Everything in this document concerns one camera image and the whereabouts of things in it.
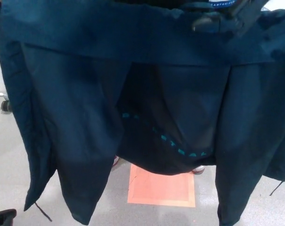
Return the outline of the robot left black hand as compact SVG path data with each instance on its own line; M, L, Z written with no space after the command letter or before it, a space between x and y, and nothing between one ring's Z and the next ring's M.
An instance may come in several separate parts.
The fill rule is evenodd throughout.
M15 217L15 209L7 209L0 211L0 226L12 226Z

